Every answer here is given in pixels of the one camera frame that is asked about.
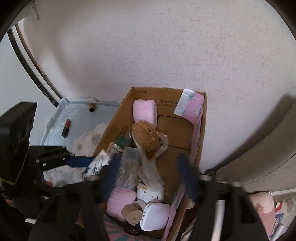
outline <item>cardboard box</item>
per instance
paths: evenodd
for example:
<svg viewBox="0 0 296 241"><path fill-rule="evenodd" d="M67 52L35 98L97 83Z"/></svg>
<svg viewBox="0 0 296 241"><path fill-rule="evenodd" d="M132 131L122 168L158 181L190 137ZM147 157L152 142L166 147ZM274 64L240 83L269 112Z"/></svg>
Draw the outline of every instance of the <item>cardboard box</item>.
<svg viewBox="0 0 296 241"><path fill-rule="evenodd" d="M131 132L133 119L133 103L136 99L150 100L153 99L157 105L158 121L157 131L168 135L169 147L160 157L156 159L157 169L163 181L166 183L165 198L163 203L171 204L173 196L180 186L180 176L176 168L176 158L180 153L187 157L190 152L190 139L193 133L193 125L186 119L175 115L173 112L180 99L183 90L171 88L131 88L109 123L100 143L98 144L95 154L102 149L107 150L110 142L116 142L117 138L123 137L127 132ZM204 110L201 118L200 142L198 146L195 166L199 165L202 143L205 133L205 120L207 110L206 93L198 92L203 95ZM174 241L180 229L184 217L188 198L183 197L170 229L168 241ZM150 236L160 238L161 232L151 233Z"/></svg>

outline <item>plush toy head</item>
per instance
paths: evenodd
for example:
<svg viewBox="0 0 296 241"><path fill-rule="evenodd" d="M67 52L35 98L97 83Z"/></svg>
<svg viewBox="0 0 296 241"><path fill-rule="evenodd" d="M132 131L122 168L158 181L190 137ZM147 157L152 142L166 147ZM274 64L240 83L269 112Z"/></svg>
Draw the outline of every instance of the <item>plush toy head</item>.
<svg viewBox="0 0 296 241"><path fill-rule="evenodd" d="M143 148L148 159L154 158L160 148L160 140L157 132L147 121L141 120L132 126L135 141Z"/></svg>

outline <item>folded pink cloth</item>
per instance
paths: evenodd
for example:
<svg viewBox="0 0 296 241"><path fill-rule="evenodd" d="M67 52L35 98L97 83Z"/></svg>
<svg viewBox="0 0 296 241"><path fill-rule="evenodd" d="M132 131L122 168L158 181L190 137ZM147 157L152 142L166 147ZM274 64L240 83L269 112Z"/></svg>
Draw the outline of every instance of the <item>folded pink cloth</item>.
<svg viewBox="0 0 296 241"><path fill-rule="evenodd" d="M126 221L121 211L125 205L133 204L136 197L137 193L133 190L115 187L107 202L107 214L120 221Z"/></svg>
<svg viewBox="0 0 296 241"><path fill-rule="evenodd" d="M157 126L157 107L154 100L135 100L133 103L133 118L135 122L147 121L155 129Z"/></svg>

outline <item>pink towel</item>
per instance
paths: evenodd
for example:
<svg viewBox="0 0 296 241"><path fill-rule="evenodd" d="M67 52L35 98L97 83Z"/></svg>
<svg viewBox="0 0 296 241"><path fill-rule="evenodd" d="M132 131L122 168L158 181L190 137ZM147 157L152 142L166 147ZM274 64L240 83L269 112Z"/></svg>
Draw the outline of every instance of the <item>pink towel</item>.
<svg viewBox="0 0 296 241"><path fill-rule="evenodd" d="M157 126L157 107L154 100L135 100L133 103L133 118L135 122L147 121L155 129Z"/></svg>
<svg viewBox="0 0 296 241"><path fill-rule="evenodd" d="M137 197L137 193L133 190L126 188L113 188L113 191L107 202L107 214L119 219L120 221L126 221L121 215L121 210L125 205L133 204Z"/></svg>

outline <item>wall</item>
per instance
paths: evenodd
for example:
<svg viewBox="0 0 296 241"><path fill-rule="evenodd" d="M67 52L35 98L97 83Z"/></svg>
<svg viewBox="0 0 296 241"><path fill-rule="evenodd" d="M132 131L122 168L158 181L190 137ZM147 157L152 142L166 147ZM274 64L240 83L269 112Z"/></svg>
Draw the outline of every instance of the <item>wall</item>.
<svg viewBox="0 0 296 241"><path fill-rule="evenodd" d="M63 96L207 92L202 170L263 139L295 101L296 44L264 0L37 0L21 32Z"/></svg>
<svg viewBox="0 0 296 241"><path fill-rule="evenodd" d="M0 43L0 115L21 101L37 102L30 144L39 145L55 106L38 89L19 62L6 34Z"/></svg>

